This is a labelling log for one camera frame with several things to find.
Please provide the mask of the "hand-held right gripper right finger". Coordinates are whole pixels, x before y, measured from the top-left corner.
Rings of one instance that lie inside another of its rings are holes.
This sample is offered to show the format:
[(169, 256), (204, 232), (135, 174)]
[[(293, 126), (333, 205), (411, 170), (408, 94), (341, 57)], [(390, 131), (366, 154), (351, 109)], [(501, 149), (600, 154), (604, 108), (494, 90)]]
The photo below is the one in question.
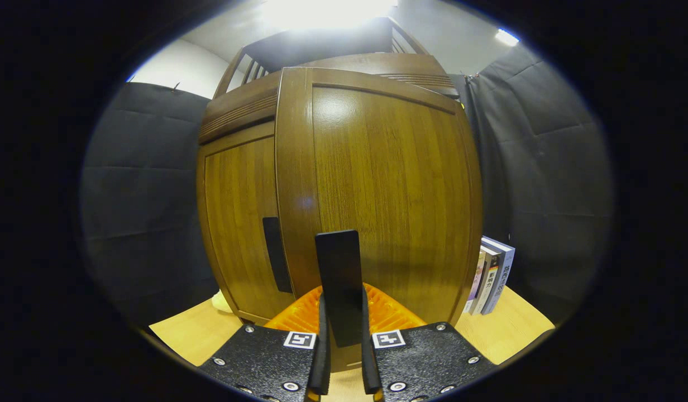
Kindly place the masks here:
[(452, 401), (496, 369), (451, 323), (425, 323), (366, 283), (361, 352), (364, 389), (375, 401)]

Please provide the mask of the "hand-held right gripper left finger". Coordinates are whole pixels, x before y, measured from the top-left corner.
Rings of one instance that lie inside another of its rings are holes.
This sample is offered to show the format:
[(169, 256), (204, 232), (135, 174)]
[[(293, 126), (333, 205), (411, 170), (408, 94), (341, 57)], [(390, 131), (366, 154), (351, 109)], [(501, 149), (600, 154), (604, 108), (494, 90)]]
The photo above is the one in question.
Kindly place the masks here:
[(249, 401), (321, 400), (331, 377), (323, 288), (265, 325), (243, 325), (199, 370)]

